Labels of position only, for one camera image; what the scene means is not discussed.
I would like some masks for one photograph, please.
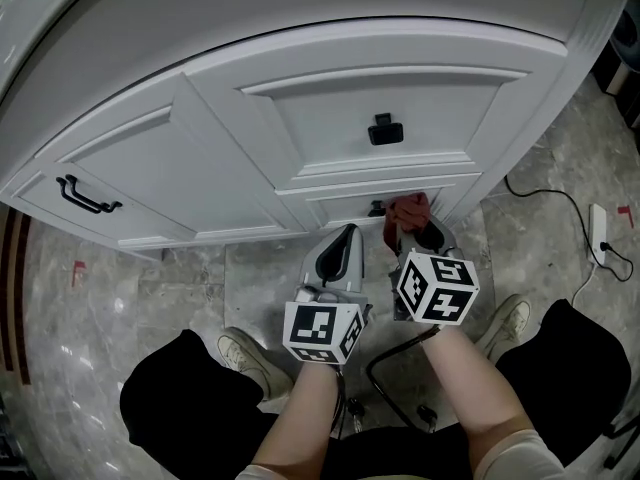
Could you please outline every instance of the black cable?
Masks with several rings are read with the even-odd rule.
[[[431,329],[423,332],[422,334],[419,334],[415,338],[412,338],[409,341],[405,341],[404,343],[401,343],[400,345],[390,348],[389,350],[383,352],[379,356],[374,357],[373,360],[367,365],[367,368],[366,368],[367,377],[369,377],[369,380],[371,381],[371,384],[373,384],[373,387],[376,388],[378,393],[380,393],[380,396],[384,398],[384,401],[387,402],[389,407],[393,409],[393,412],[395,412],[398,415],[398,417],[404,422],[404,424],[410,428],[417,429],[418,427],[414,425],[414,423],[409,419],[409,417],[404,413],[404,411],[400,409],[400,407],[396,405],[396,403],[391,399],[391,397],[387,395],[384,389],[382,389],[382,386],[378,383],[378,380],[373,375],[373,367],[377,365],[380,361],[383,361],[400,352],[404,352],[405,350],[413,347],[414,345],[420,343],[421,341],[427,340],[435,336],[436,334],[438,334],[438,332],[440,332],[440,326],[434,325]]]
[[[342,370],[340,369],[340,367],[334,366],[334,365],[331,365],[331,366],[333,366],[333,368],[336,371],[336,378],[338,381],[338,399],[336,400],[336,408],[333,411],[333,421],[331,422],[331,432],[333,432],[333,429],[335,429],[336,425],[338,424],[340,415],[345,410],[345,405],[347,400],[347,389],[344,382],[344,375],[342,374]]]
[[[631,260],[621,256],[620,254],[618,254],[613,249],[613,247],[611,247],[611,245],[608,244],[607,242],[602,242],[600,244],[600,248],[603,251],[611,251],[618,258],[620,258],[621,260],[626,261],[627,263],[629,263],[629,265],[631,265],[631,272],[629,273],[629,275],[626,278],[622,279],[620,276],[618,276],[618,273],[615,270],[613,270],[611,267],[603,265],[602,263],[600,263],[598,261],[598,258],[596,257],[596,254],[593,252],[593,246],[592,246],[591,242],[589,241],[589,234],[587,233],[587,227],[584,224],[584,219],[582,218],[582,213],[580,213],[580,208],[578,208],[578,204],[575,202],[573,197],[571,197],[569,194],[567,194],[566,192],[564,192],[562,190],[555,190],[555,189],[551,189],[551,188],[539,188],[539,189],[536,189],[536,190],[532,190],[531,192],[526,192],[526,193],[523,193],[523,194],[519,194],[518,192],[515,192],[511,188],[511,185],[509,184],[509,179],[506,176],[504,177],[504,183],[505,183],[505,185],[507,185],[507,190],[509,190],[509,192],[511,192],[511,194],[513,194],[516,197],[520,197],[520,198],[530,197],[530,196],[533,196],[533,195],[536,195],[536,194],[548,193],[548,194],[562,194],[567,199],[569,199],[569,201],[571,201],[571,204],[575,208],[576,213],[578,214],[578,218],[580,219],[580,225],[582,226],[582,234],[584,235],[584,240],[585,240],[585,242],[587,242],[587,247],[589,248],[589,251],[591,251],[591,255],[593,256],[593,259],[595,260],[596,264],[599,267],[610,271],[615,276],[615,278],[618,281],[620,281],[621,283],[626,283],[629,279],[631,279],[631,276],[633,275],[633,262]]]

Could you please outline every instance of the power strip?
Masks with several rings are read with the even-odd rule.
[[[605,251],[600,249],[600,244],[606,241],[607,212],[602,206],[594,203],[589,207],[589,242],[591,242],[593,254],[587,248],[587,258],[591,263],[597,264],[593,259],[593,255],[595,255],[600,264],[604,265]]]

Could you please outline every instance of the black handle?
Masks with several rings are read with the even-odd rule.
[[[404,140],[402,123],[392,123],[391,114],[377,114],[376,125],[369,127],[369,140],[374,146],[397,144]]]
[[[60,195],[66,201],[69,201],[70,203],[73,203],[76,206],[82,208],[83,210],[87,210],[88,212],[91,212],[91,213],[98,214],[98,213],[100,213],[102,211],[102,210],[96,210],[95,208],[92,208],[91,206],[87,206],[86,204],[81,203],[80,201],[76,201],[73,197],[68,195],[64,190],[65,187],[67,186],[67,180],[65,180],[64,178],[56,178],[56,181],[60,184]]]
[[[67,174],[64,178],[56,178],[56,181],[60,184],[60,195],[70,203],[75,204],[77,207],[82,208],[88,212],[98,214],[101,212],[112,213],[113,210],[122,206],[122,203],[119,201],[114,201],[111,205],[107,203],[96,203],[95,201],[89,199],[88,197],[83,196],[76,190],[76,183],[78,182],[78,178],[72,176],[71,174]],[[71,186],[71,193],[77,198],[74,199],[66,192],[67,182]]]
[[[382,204],[382,201],[371,201],[371,211],[367,214],[367,217],[384,217],[387,214],[387,210]]]
[[[74,197],[77,197],[83,203],[94,207],[96,210],[101,210],[105,213],[112,213],[113,210],[122,206],[122,203],[118,201],[114,201],[113,203],[111,203],[111,205],[108,205],[107,203],[96,203],[88,197],[83,196],[76,190],[76,183],[78,182],[78,178],[72,176],[71,174],[67,174],[65,178],[67,178],[67,181],[71,185],[71,193],[74,195]]]

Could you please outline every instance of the wooden trim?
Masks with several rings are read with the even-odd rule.
[[[4,236],[2,238],[2,252],[0,253],[0,339],[2,340],[2,356],[4,367],[7,371],[13,371],[13,360],[11,358],[11,346],[9,344],[9,258],[11,251],[11,233],[16,215],[13,208],[9,209]]]
[[[0,204],[0,257],[2,256],[2,249],[3,249],[3,237],[4,237],[4,232],[7,229],[6,225],[7,225],[7,219],[9,217],[9,211],[11,210],[10,206],[4,205],[4,204]],[[4,292],[0,292],[0,307],[5,307],[5,302],[6,299],[4,298]],[[1,335],[0,335],[0,365],[2,365],[2,367],[4,367],[4,353],[2,351],[2,339],[1,339]]]
[[[27,344],[24,335],[24,268],[27,253],[27,239],[29,238],[29,227],[31,226],[31,217],[22,215],[20,227],[18,230],[18,240],[16,245],[15,257],[15,278],[13,292],[13,317],[14,332],[16,339],[16,348],[18,355],[18,368],[20,370],[20,379],[23,385],[31,384],[29,375],[29,366],[27,363]]]
[[[13,222],[13,228],[5,231],[5,239],[10,237],[9,247],[9,268],[7,271],[7,333],[8,333],[8,348],[9,357],[11,358],[12,371],[20,369],[20,354],[18,353],[18,343],[16,340],[16,259],[18,257],[18,242],[20,237],[20,228],[22,226],[22,218],[27,217],[23,213],[16,212],[16,218]]]

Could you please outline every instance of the cabinet panel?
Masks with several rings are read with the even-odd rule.
[[[158,245],[302,229],[180,74],[105,105],[37,161],[90,177],[168,223],[173,232]],[[121,247],[139,247],[153,244],[155,236],[140,231],[118,239]]]
[[[53,217],[55,223],[59,224],[58,219],[62,219],[62,222],[73,223],[116,243],[130,239],[161,242],[172,237],[171,226],[163,226],[166,223],[122,194],[105,190],[103,186],[96,188],[95,180],[78,171],[73,171],[78,177],[78,192],[97,202],[118,201],[122,206],[113,213],[94,214],[65,201],[60,194],[60,185],[56,182],[57,174],[62,173],[36,172],[25,184],[11,191],[10,204],[45,222],[52,223],[50,218]]]
[[[488,169],[566,57],[560,43],[480,23],[378,19],[280,32],[186,67],[278,190]],[[390,114],[401,142],[373,145]]]
[[[479,174],[433,176],[369,183],[354,183],[278,191],[278,194],[307,230],[339,227],[349,222],[366,225],[384,219],[368,217],[371,203],[401,195],[424,192],[433,214],[445,219],[471,188]]]

